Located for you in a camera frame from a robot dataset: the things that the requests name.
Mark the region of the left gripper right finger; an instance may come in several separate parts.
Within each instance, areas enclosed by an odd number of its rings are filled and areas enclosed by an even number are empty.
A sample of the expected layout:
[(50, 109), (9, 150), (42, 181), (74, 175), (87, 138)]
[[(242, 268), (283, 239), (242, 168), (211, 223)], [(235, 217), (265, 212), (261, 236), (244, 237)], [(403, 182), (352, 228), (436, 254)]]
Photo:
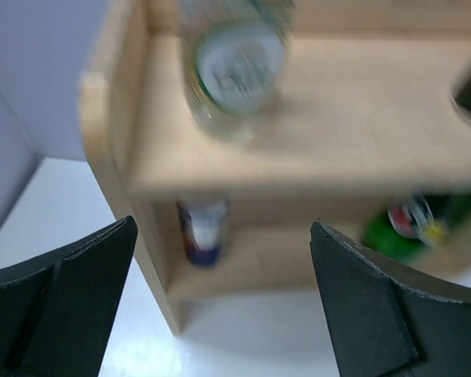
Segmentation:
[(312, 263), (341, 376), (471, 376), (471, 288), (316, 221)]

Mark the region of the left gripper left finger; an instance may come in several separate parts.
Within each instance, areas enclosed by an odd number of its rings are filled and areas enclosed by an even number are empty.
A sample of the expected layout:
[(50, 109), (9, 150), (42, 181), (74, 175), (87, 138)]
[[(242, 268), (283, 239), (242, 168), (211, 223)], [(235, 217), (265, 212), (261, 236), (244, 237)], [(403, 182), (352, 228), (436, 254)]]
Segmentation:
[(127, 216), (0, 269), (0, 376), (96, 376), (137, 242)]

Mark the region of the green labelled glass bottle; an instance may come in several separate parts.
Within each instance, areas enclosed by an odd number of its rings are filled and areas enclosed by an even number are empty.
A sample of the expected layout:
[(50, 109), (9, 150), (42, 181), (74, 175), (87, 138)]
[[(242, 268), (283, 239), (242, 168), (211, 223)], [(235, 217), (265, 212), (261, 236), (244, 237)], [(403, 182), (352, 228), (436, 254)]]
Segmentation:
[(374, 216), (362, 245), (397, 261), (407, 261), (426, 247), (437, 247), (450, 231), (434, 205), (434, 196), (412, 196), (390, 203)]

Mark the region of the energy drink can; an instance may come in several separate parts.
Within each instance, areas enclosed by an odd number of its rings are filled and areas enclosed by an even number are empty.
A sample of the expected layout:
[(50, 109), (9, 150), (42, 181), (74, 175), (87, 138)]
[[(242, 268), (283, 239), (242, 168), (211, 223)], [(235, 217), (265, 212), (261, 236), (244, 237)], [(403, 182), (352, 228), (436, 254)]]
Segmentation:
[(185, 255), (193, 265), (218, 262), (227, 239), (229, 208), (228, 199), (177, 202)]

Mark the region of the clear bottle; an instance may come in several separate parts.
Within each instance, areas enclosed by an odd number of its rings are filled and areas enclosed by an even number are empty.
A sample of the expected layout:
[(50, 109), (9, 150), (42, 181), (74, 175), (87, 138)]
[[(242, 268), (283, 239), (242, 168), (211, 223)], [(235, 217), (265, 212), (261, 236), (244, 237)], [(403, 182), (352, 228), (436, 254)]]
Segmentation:
[(252, 138), (273, 108), (287, 62), (293, 1), (181, 1), (184, 91), (198, 127)]

